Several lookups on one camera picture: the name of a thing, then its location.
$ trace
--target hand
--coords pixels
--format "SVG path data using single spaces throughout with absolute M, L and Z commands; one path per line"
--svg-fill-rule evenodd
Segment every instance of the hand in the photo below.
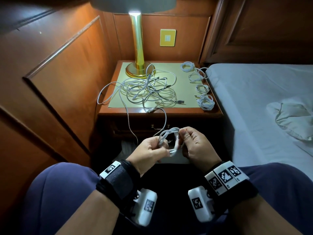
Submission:
M 183 147 L 182 153 L 203 173 L 206 173 L 215 164 L 221 162 L 209 140 L 198 130 L 191 127 L 181 128 L 179 130 L 180 145 L 184 141 L 186 147 Z
M 146 138 L 126 159 L 143 176 L 158 160 L 169 157 L 167 140 L 164 140 L 162 147 L 159 147 L 159 136 Z

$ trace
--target gold lamp base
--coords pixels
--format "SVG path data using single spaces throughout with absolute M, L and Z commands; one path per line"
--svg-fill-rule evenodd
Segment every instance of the gold lamp base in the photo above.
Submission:
M 146 70 L 149 64 L 150 64 L 149 62 L 145 61 L 145 68 L 143 70 L 138 70 L 136 67 L 136 63 L 133 62 L 126 67 L 125 72 L 129 77 L 146 78 Z M 147 74 L 152 73 L 152 71 L 154 70 L 155 70 L 155 67 L 153 65 L 150 65 L 150 67 L 148 68 Z

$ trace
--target black wrist strap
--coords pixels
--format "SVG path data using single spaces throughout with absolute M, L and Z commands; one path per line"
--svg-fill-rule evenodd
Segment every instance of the black wrist strap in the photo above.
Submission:
M 106 195 L 120 210 L 134 200 L 140 174 L 130 162 L 115 161 L 100 177 L 96 189 Z
M 217 216 L 258 194 L 249 177 L 230 161 L 216 164 L 205 178 L 206 189 L 214 201 Z

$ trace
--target white bed sheet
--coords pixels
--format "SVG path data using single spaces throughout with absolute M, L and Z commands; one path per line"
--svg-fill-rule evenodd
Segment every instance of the white bed sheet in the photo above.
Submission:
M 313 93 L 313 65 L 218 63 L 209 67 L 208 75 L 209 71 L 230 122 L 225 140 L 233 162 L 237 166 L 285 163 L 313 180 L 313 157 L 296 146 L 266 110 L 268 103 Z

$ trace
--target person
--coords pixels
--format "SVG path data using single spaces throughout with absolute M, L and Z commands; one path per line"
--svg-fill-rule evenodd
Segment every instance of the person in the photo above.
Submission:
M 203 175 L 221 162 L 202 133 L 191 127 L 179 133 L 180 144 L 186 145 L 185 156 Z M 142 176 L 167 156 L 167 141 L 159 148 L 158 137 L 152 137 L 143 140 L 126 160 Z M 305 174 L 279 163 L 241 170 L 259 194 L 230 209 L 228 218 L 237 231 L 244 235 L 313 233 L 313 182 Z M 112 234 L 118 229 L 119 208 L 95 189 L 99 180 L 90 168 L 77 164 L 59 163 L 44 170 L 26 194 L 21 234 Z

